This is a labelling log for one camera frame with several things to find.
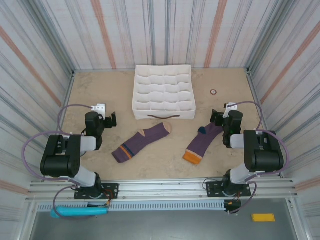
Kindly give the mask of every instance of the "purple sock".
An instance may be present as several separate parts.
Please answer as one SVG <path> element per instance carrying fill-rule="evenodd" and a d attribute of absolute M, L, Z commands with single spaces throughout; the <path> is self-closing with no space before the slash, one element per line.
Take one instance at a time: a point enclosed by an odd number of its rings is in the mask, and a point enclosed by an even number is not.
<path fill-rule="evenodd" d="M 215 123 L 210 123 L 206 127 L 200 127 L 198 135 L 186 148 L 183 159 L 193 164 L 199 164 L 212 141 L 222 132 L 222 126 L 216 126 Z"/>
<path fill-rule="evenodd" d="M 124 163 L 137 155 L 145 146 L 168 136 L 171 129 L 170 123 L 162 122 L 152 128 L 139 130 L 112 155 L 118 163 Z"/>

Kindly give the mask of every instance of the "black mounting plate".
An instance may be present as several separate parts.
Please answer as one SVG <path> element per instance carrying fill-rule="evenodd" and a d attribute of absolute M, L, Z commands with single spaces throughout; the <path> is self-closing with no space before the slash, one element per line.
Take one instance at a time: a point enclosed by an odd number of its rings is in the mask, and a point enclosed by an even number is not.
<path fill-rule="evenodd" d="M 118 193 L 119 193 L 119 183 L 102 183 L 102 188 L 103 189 L 108 189 L 112 191 L 113 198 L 112 199 L 117 199 L 118 198 Z M 108 199 L 105 194 L 101 194 L 99 198 L 92 198 L 88 195 L 83 196 L 80 192 L 74 192 L 74 199 Z"/>
<path fill-rule="evenodd" d="M 226 194 L 224 194 L 224 188 L 222 186 L 222 181 L 207 181 L 205 183 L 206 185 L 206 194 L 208 198 L 224 198 L 228 197 Z M 249 184 L 237 184 L 237 187 L 239 186 L 237 192 L 240 192 L 240 197 L 250 197 L 251 191 Z"/>

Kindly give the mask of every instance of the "striped wall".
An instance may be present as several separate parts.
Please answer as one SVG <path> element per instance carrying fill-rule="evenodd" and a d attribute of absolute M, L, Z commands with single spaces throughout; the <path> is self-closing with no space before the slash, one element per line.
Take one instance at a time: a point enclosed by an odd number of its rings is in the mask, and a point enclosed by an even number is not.
<path fill-rule="evenodd" d="M 0 239 L 13 237 L 31 181 L 21 148 L 31 136 L 57 127 L 71 72 L 56 58 L 25 0 L 0 1 Z M 38 171 L 47 138 L 26 151 Z"/>
<path fill-rule="evenodd" d="M 313 239 L 320 240 L 320 1 L 292 1 L 253 84 L 269 129 L 284 140 Z"/>
<path fill-rule="evenodd" d="M 34 0 L 76 70 L 245 67 L 281 0 Z"/>

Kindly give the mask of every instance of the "plywood surface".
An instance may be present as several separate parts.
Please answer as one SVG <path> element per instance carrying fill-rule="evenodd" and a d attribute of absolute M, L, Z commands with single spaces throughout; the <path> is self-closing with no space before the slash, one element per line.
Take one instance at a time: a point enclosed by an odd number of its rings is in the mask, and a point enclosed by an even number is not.
<path fill-rule="evenodd" d="M 88 152 L 81 164 L 100 174 L 103 180 L 136 180 L 166 178 L 219 177 L 244 161 L 242 149 L 227 149 L 220 134 L 207 149 L 199 165 L 182 157 L 187 146 L 197 136 L 199 127 L 210 123 L 212 109 L 224 112 L 227 102 L 253 101 L 242 68 L 193 69 L 192 86 L 196 102 L 194 120 L 168 119 L 172 132 L 167 137 L 145 147 L 125 163 L 112 156 L 139 129 L 147 129 L 162 122 L 159 119 L 136 120 L 132 111 L 134 71 L 81 72 L 75 76 L 69 104 L 96 105 L 105 103 L 107 116 L 116 112 L 117 127 L 105 129 L 99 151 Z M 238 107 L 243 113 L 242 130 L 252 130 L 259 123 L 253 104 Z M 80 133 L 85 129 L 84 107 L 67 110 L 63 130 Z"/>

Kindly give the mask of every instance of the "yellow object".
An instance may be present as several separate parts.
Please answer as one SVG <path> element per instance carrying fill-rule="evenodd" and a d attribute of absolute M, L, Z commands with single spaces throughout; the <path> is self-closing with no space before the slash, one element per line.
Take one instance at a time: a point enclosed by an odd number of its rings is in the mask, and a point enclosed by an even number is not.
<path fill-rule="evenodd" d="M 251 215 L 254 222 L 275 222 L 275 215 L 272 213 L 254 213 Z"/>

